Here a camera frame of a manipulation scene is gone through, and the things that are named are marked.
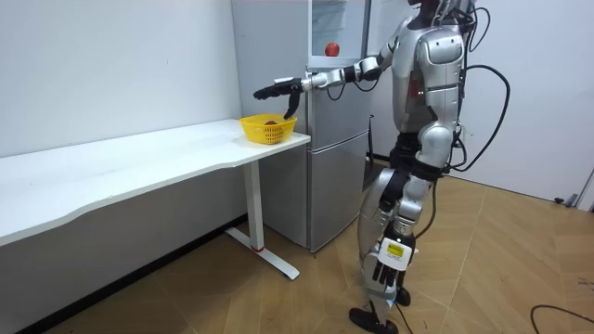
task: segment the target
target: black foot base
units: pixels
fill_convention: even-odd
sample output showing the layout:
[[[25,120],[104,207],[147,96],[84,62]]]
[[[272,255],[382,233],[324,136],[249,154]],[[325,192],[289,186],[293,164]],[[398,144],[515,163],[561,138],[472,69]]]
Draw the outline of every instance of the black foot base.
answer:
[[[396,293],[396,302],[398,305],[410,306],[411,298],[410,293],[405,288],[400,288]]]
[[[372,312],[352,308],[351,311],[349,311],[349,319],[351,319],[355,325],[363,328],[369,333],[398,334],[398,328],[392,321],[387,320],[386,326],[381,326],[378,323],[378,318]]]

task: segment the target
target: white desk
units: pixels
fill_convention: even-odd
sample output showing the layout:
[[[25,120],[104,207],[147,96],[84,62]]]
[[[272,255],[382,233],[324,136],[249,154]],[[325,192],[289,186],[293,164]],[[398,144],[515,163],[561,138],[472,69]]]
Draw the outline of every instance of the white desk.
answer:
[[[280,144],[255,144],[239,121],[224,120],[2,158],[0,246],[150,190],[244,165],[251,237],[235,228],[227,233],[294,279],[297,269],[264,248],[258,160],[309,141],[293,134]]]

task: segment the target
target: plastic basket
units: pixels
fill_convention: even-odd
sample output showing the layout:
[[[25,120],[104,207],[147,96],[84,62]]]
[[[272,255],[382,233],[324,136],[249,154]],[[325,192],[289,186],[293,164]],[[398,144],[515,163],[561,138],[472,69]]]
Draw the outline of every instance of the plastic basket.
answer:
[[[282,115],[264,114],[242,118],[239,120],[243,132],[252,142],[260,144],[276,144],[289,139],[295,122],[295,117],[288,120],[283,119]],[[277,124],[265,125],[265,123],[274,121]]]

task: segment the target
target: white wall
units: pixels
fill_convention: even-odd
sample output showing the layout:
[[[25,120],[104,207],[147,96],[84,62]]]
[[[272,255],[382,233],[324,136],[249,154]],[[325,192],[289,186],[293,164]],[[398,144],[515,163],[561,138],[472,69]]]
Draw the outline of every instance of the white wall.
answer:
[[[397,21],[412,12],[404,1],[388,2]],[[594,48],[589,42],[594,27],[588,14],[594,2],[481,0],[478,6],[491,11],[493,22],[469,62],[504,73],[511,83],[511,101],[493,145],[467,173],[454,175],[543,199],[579,193],[594,167]],[[486,23],[481,15],[479,33]],[[390,29],[381,26],[384,37],[397,21]],[[373,92],[377,101],[372,110],[378,116],[374,144],[386,155],[395,141],[394,128],[387,126],[392,119],[388,82],[382,80],[386,86]],[[469,72],[461,120],[468,130],[464,140],[470,158],[493,132],[504,93],[503,83],[490,72]]]
[[[0,157],[239,116],[228,0],[3,0]]]
[[[0,48],[0,157],[240,117],[229,0],[4,0]],[[0,333],[245,212],[223,170],[5,245]]]

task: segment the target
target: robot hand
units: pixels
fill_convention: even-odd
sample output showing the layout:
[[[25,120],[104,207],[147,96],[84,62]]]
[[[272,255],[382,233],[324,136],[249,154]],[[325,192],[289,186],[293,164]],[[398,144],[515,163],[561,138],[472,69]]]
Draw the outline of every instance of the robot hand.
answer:
[[[297,111],[297,108],[299,108],[300,94],[302,92],[303,85],[301,79],[283,78],[276,79],[275,84],[256,91],[253,93],[253,97],[263,100],[269,97],[289,95],[289,108],[283,117],[285,120],[287,120],[289,117],[294,115],[295,111]]]
[[[301,84],[301,79],[283,78],[276,79],[275,84],[256,91],[253,93],[253,97],[259,100],[264,100],[269,97],[279,97],[293,93],[301,94],[302,92],[303,86]]]

